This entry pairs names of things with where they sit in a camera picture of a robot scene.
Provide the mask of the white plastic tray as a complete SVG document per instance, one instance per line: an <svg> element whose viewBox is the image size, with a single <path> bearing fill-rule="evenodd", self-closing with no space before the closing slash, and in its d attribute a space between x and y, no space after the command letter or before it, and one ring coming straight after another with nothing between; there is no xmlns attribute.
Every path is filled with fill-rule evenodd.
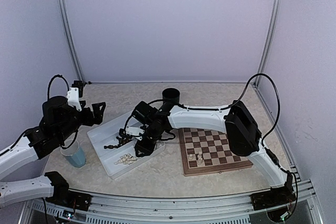
<svg viewBox="0 0 336 224"><path fill-rule="evenodd" d="M130 165L115 165L114 162L124 154L130 153L135 156L134 147L137 139L133 138L131 142L113 150L105 150L103 146L118 143L116 137L119 136L119 129L124 127L124 124L130 115L131 112L125 113L87 133L101 164L111 179L116 179L124 175L165 150L165 143L158 141L154 152L150 156L141 157L135 163Z"/></svg>

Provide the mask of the wooden chess board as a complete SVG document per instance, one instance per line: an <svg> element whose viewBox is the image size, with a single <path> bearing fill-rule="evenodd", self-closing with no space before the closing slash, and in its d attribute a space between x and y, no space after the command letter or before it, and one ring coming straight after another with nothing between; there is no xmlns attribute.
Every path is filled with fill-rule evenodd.
<svg viewBox="0 0 336 224"><path fill-rule="evenodd" d="M253 166L245 157L233 154L227 135L214 130L183 128L178 130L184 176L201 176L247 169ZM197 164L198 152L203 163Z"/></svg>

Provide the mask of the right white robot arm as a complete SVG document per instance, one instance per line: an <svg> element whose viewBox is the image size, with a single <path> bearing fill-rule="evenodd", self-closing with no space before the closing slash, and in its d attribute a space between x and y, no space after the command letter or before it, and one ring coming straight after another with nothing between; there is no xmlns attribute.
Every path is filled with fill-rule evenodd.
<svg viewBox="0 0 336 224"><path fill-rule="evenodd" d="M256 209L288 204L298 199L293 174L281 167L278 157L264 141L258 124L242 101L221 107L186 106L163 99L160 108L141 101L131 116L145 126L135 144L139 157L153 153L163 133L172 129L195 128L214 130L227 135L230 151L251 161L267 180L270 188L251 195Z"/></svg>

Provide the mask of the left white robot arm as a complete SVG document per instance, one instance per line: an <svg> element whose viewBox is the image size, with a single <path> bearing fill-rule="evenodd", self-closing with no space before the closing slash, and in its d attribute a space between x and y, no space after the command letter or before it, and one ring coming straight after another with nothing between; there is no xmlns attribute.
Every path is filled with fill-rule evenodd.
<svg viewBox="0 0 336 224"><path fill-rule="evenodd" d="M27 129L14 144L1 152L1 178L28 163L43 159L55 149L64 145L79 128L102 123L106 103L94 103L86 107L85 102L79 108L70 106L63 96L48 99L42 105L43 117L40 124ZM69 184L58 172L47 172L36 178L16 182L1 182L1 207L7 207L22 201L45 198L66 206L73 201Z"/></svg>

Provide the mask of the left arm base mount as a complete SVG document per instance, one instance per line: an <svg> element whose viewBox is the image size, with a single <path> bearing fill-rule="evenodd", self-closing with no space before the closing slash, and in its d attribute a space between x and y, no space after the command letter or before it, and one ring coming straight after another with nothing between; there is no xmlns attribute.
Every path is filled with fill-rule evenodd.
<svg viewBox="0 0 336 224"><path fill-rule="evenodd" d="M92 196L90 194L69 190L63 199L49 197L46 198L46 201L73 210L88 211L91 199Z"/></svg>

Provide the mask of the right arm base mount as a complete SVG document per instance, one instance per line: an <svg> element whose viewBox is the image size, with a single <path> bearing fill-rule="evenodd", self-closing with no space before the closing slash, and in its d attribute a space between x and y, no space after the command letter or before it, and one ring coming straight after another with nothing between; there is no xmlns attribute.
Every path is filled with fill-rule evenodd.
<svg viewBox="0 0 336 224"><path fill-rule="evenodd" d="M250 196L253 210L262 210L296 201L294 193L265 191Z"/></svg>

